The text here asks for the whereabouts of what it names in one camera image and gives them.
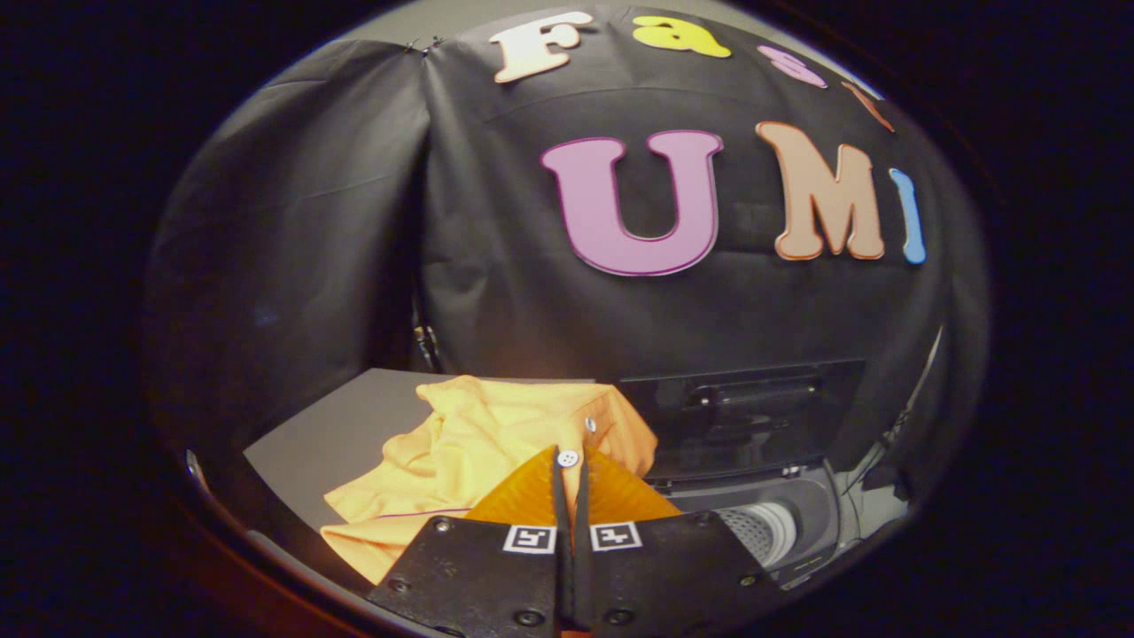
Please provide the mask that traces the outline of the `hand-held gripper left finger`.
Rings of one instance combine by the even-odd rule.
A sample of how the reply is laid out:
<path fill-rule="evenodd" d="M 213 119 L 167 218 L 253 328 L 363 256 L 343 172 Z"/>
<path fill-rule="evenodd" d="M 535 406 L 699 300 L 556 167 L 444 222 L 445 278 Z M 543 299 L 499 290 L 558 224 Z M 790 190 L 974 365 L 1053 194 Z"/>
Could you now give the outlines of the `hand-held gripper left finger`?
<path fill-rule="evenodd" d="M 456 637 L 562 635 L 572 521 L 558 456 L 531 457 L 465 517 L 430 517 L 369 601 Z"/>

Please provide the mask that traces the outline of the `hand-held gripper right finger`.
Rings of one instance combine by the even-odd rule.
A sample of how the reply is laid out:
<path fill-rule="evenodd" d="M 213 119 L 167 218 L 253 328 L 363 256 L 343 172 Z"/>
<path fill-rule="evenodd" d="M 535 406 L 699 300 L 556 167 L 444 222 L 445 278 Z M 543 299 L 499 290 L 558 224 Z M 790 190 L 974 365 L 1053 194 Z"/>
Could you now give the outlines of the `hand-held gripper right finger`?
<path fill-rule="evenodd" d="M 785 603 L 721 514 L 678 511 L 592 448 L 572 531 L 572 626 L 593 637 L 719 637 Z"/>

